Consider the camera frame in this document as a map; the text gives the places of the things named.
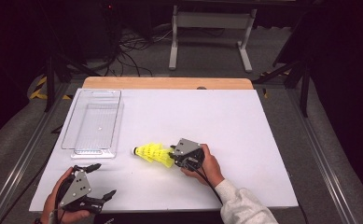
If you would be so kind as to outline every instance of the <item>yellow shuttlecock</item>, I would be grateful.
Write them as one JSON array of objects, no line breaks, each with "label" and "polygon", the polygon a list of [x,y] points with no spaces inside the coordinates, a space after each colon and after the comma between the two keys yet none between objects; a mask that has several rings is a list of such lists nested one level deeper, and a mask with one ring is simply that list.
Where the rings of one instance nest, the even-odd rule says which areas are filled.
[{"label": "yellow shuttlecock", "polygon": [[173,152],[170,148],[163,148],[162,144],[149,143],[141,147],[133,149],[133,155],[137,155],[146,161],[158,161],[170,168],[175,161],[170,158],[169,152]]}]

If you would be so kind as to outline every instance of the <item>white tabletop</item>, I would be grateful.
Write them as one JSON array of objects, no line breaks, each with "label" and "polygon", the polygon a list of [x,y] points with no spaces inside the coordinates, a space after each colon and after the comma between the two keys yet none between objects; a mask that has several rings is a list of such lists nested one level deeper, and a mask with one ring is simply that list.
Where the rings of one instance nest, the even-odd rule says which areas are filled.
[{"label": "white tabletop", "polygon": [[61,148],[63,127],[30,211],[42,211],[55,182],[68,167],[97,162],[102,167],[88,174],[89,196],[101,198],[117,190],[103,213],[220,208],[208,187],[184,176],[177,166],[169,169],[131,153],[132,148],[151,142],[176,145],[180,138],[208,144],[223,175],[237,188],[252,190],[264,205],[298,206],[256,91],[122,90],[122,99],[116,158],[72,160],[71,151]]}]

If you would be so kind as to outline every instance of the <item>white sleeve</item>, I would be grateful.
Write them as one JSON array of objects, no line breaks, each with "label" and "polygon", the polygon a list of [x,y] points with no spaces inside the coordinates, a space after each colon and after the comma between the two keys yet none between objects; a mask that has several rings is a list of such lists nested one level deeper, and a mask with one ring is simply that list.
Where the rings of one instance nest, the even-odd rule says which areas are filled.
[{"label": "white sleeve", "polygon": [[216,186],[223,205],[221,217],[225,224],[277,223],[271,211],[248,189],[237,189],[225,179]]}]

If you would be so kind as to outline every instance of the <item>transparent plastic tray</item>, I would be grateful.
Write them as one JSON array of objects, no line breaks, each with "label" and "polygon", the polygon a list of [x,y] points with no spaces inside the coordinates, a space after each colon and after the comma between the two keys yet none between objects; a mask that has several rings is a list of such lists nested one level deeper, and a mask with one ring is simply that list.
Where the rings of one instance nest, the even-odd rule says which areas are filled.
[{"label": "transparent plastic tray", "polygon": [[114,158],[122,113],[121,91],[77,91],[76,103],[62,142],[72,158]]}]

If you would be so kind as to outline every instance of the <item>hand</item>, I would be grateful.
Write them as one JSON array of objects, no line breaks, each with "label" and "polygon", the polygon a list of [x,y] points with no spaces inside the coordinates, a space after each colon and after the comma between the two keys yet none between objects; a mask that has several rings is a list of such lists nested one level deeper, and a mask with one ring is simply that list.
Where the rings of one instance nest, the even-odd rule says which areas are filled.
[{"label": "hand", "polygon": [[[210,154],[210,149],[206,144],[201,144],[203,152],[204,152],[204,161],[201,168],[199,168],[199,172],[203,175],[206,174],[208,181],[215,188],[219,183],[224,180],[224,176],[221,174],[221,168],[219,167],[218,161],[216,157]],[[195,177],[204,185],[207,183],[203,180],[203,178],[198,175],[196,172],[191,172],[186,168],[181,168],[181,172],[187,176]]]},{"label": "hand", "polygon": [[[48,196],[47,200],[45,201],[44,205],[44,211],[42,212],[41,216],[41,222],[43,224],[49,223],[49,214],[55,209],[55,201],[56,201],[56,194],[59,190],[60,185],[62,184],[63,180],[65,180],[71,173],[73,172],[73,168],[70,167],[63,175],[60,177],[60,179],[56,182],[55,187],[52,190],[52,193]],[[65,212],[62,209],[59,209],[58,211],[58,219],[60,219],[62,216],[62,223],[68,224],[73,223],[76,221],[81,220],[82,218],[88,217],[90,215],[89,211],[86,210],[80,210],[76,211],[74,213],[71,212]]]}]

